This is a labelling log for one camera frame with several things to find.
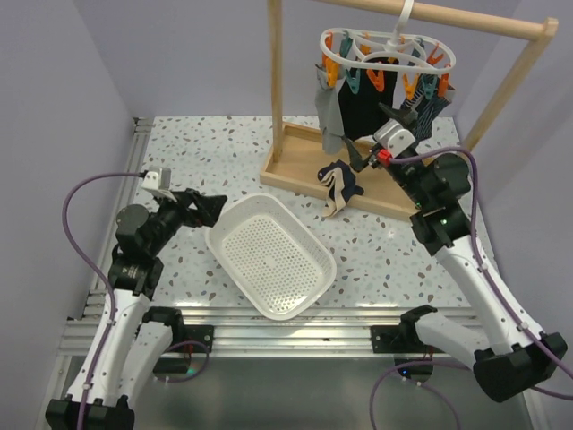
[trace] clothes peg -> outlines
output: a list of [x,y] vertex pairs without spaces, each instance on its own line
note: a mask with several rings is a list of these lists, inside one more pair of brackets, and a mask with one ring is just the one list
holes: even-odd
[[[324,39],[324,43],[328,49],[332,50],[332,31],[329,31],[329,35]],[[322,54],[322,65],[326,66],[326,54]]]
[[334,87],[337,84],[339,64],[326,57],[325,61],[327,84]]
[[441,54],[439,54],[438,56],[434,56],[434,54],[436,53],[436,51],[438,50],[439,47],[440,47],[440,44],[438,43],[436,45],[436,47],[433,49],[433,51],[430,53],[430,55],[428,56],[428,59],[426,60],[426,62],[429,65],[436,65],[444,57],[443,52]]
[[[420,47],[425,48],[425,45],[423,43],[423,39],[422,38],[415,38],[415,42],[417,42],[418,45],[420,45]],[[416,58],[420,58],[421,53],[414,47],[412,49],[412,56],[415,56]],[[415,65],[413,62],[409,62],[408,66],[413,66]]]
[[[404,45],[406,43],[406,38],[404,36],[400,36],[400,45]],[[404,49],[399,49],[398,52],[404,52]]]
[[444,97],[446,95],[446,91],[448,91],[448,88],[449,88],[449,73],[444,73],[440,77],[440,85],[438,85],[438,96]]
[[422,89],[423,94],[427,100],[432,99],[433,93],[436,91],[436,86],[438,85],[438,76],[435,74],[425,75],[422,77]]
[[416,76],[414,77],[414,82],[412,82],[412,85],[410,85],[408,83],[407,75],[405,73],[402,75],[402,82],[404,83],[404,90],[406,91],[406,98],[408,100],[411,100],[414,98],[415,87],[418,84],[418,77],[419,77],[419,74],[416,74]]
[[368,69],[366,71],[366,75],[368,76],[368,79],[370,79],[370,82],[372,82],[372,85],[374,85],[374,88],[378,92],[384,91],[384,71],[383,70],[376,71],[376,70]]
[[358,94],[360,90],[360,70],[356,70],[355,77],[353,78],[348,69],[344,70],[344,75],[346,76],[346,81],[348,82],[348,86],[353,94]]
[[340,42],[340,56],[346,58],[350,52],[350,47],[352,47],[352,39],[348,34],[347,30],[344,30],[344,39]]
[[[365,39],[369,39],[370,40],[370,34],[368,34],[368,32],[364,33],[364,38]],[[371,48],[366,46],[366,45],[361,45],[360,46],[360,50],[362,51],[362,53],[367,56],[368,54],[370,54]]]

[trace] gray wall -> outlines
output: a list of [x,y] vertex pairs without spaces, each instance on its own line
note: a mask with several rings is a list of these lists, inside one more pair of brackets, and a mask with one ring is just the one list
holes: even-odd
[[[265,0],[75,2],[134,115],[269,115]],[[430,3],[510,16],[519,0]],[[320,34],[340,26],[390,31],[397,17],[309,0],[283,4],[285,114],[315,115]],[[406,31],[441,39],[456,53],[458,95],[444,115],[457,112],[499,38],[419,21]]]
[[[72,0],[0,2],[0,40],[0,427],[30,429],[90,279],[65,240],[62,202],[82,178],[124,167],[132,121]],[[112,182],[72,207],[89,254]]]
[[[490,132],[475,149],[484,216],[502,274],[516,296],[548,332],[559,331],[573,347],[573,3],[523,0],[515,16],[560,19],[556,39]],[[466,134],[521,43],[503,40],[459,110]],[[573,367],[573,350],[565,362]],[[543,386],[573,393],[573,382],[557,371]],[[545,399],[552,428],[571,428],[573,408]]]

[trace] white plastic basket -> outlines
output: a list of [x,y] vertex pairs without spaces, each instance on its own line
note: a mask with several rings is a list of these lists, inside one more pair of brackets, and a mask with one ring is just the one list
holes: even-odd
[[250,194],[228,207],[205,240],[252,304],[273,320],[300,314],[336,277],[332,254],[270,194]]

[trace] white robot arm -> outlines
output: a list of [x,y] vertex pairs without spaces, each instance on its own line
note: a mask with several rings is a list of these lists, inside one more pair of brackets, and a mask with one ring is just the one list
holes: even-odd
[[[416,238],[458,284],[484,331],[482,334],[462,327],[425,305],[402,315],[402,340],[431,345],[452,355],[474,371],[482,389],[496,401],[504,401],[546,380],[556,365],[529,332],[559,359],[565,355],[567,344],[559,333],[543,331],[489,264],[458,203],[459,197],[470,191],[466,161],[453,153],[443,153],[424,164],[411,132],[416,113],[383,105],[381,108],[390,120],[374,134],[376,144],[366,159],[351,142],[346,142],[351,166],[356,171],[368,166],[385,168],[412,199],[418,209],[410,218]],[[483,269],[491,279],[486,278]]]
[[65,398],[47,407],[53,429],[133,428],[135,402],[158,359],[187,340],[181,311],[150,306],[163,271],[158,253],[182,226],[215,225],[227,197],[170,192],[169,182],[169,169],[151,168],[141,187],[154,196],[157,212],[132,204],[117,215],[118,245],[108,273],[113,302],[107,294],[90,351]]

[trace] wooden tray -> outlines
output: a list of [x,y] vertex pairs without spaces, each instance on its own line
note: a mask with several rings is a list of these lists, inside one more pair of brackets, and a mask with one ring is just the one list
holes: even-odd
[[[370,146],[364,141],[356,143],[363,154],[368,153]],[[261,182],[326,201],[328,189],[321,185],[317,173],[337,159],[348,163],[346,149],[335,155],[325,154],[319,130],[284,123],[280,160],[273,160],[270,148],[261,170]],[[415,213],[414,204],[385,170],[367,168],[356,175],[356,183],[364,189],[364,195],[353,196],[348,206],[404,220]]]

